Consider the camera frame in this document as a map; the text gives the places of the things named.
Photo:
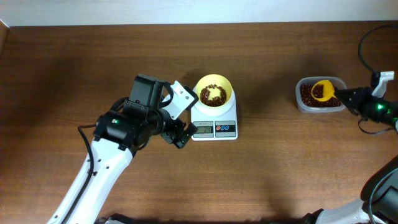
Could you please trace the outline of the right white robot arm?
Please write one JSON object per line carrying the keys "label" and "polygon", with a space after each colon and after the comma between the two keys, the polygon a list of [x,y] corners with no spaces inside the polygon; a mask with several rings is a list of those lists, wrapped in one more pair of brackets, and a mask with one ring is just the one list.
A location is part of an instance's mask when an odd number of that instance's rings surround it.
{"label": "right white robot arm", "polygon": [[[387,125],[378,132],[397,131],[397,103],[384,99],[385,92],[372,88],[336,90],[334,95],[360,122],[374,121]],[[319,209],[306,214],[299,223],[397,223],[397,158],[377,171],[364,185],[359,199],[340,208]]]}

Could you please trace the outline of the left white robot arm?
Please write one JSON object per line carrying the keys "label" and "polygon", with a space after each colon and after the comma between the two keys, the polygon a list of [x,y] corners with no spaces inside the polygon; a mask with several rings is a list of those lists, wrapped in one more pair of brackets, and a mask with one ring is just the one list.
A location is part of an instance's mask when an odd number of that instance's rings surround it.
{"label": "left white robot arm", "polygon": [[197,94],[179,82],[138,75],[130,95],[92,124],[93,140],[82,137],[88,154],[49,223],[94,223],[113,185],[151,137],[185,147],[198,129],[179,116],[197,101]]}

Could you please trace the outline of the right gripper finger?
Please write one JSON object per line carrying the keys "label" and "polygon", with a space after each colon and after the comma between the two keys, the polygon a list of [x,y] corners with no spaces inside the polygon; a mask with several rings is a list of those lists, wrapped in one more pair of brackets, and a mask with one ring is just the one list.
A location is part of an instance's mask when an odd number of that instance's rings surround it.
{"label": "right gripper finger", "polygon": [[361,96],[359,95],[339,95],[337,98],[346,106],[351,114],[359,116],[359,104],[361,103]]}
{"label": "right gripper finger", "polygon": [[336,98],[352,98],[353,95],[357,94],[358,92],[362,91],[362,88],[350,88],[350,89],[338,89],[335,90],[334,96]]}

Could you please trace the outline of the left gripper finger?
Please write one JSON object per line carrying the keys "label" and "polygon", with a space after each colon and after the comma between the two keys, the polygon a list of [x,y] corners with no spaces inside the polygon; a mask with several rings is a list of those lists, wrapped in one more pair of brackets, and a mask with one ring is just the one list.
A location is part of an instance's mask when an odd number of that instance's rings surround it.
{"label": "left gripper finger", "polygon": [[178,148],[178,149],[182,149],[185,147],[185,145],[187,144],[187,142],[190,139],[190,134],[188,131],[183,131],[179,136],[177,136],[174,141],[173,144]]}
{"label": "left gripper finger", "polygon": [[186,137],[190,138],[192,137],[196,132],[198,131],[198,128],[193,124],[189,123],[187,128],[185,129],[185,135]]}

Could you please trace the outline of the red beans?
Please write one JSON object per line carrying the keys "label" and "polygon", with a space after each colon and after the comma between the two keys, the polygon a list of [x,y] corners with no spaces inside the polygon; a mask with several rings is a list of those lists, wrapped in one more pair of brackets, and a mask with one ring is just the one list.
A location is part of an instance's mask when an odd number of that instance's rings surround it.
{"label": "red beans", "polygon": [[312,88],[313,85],[311,84],[303,84],[300,86],[300,96],[305,105],[314,108],[332,108],[342,105],[341,101],[334,97],[330,98],[328,101],[317,101],[311,94]]}

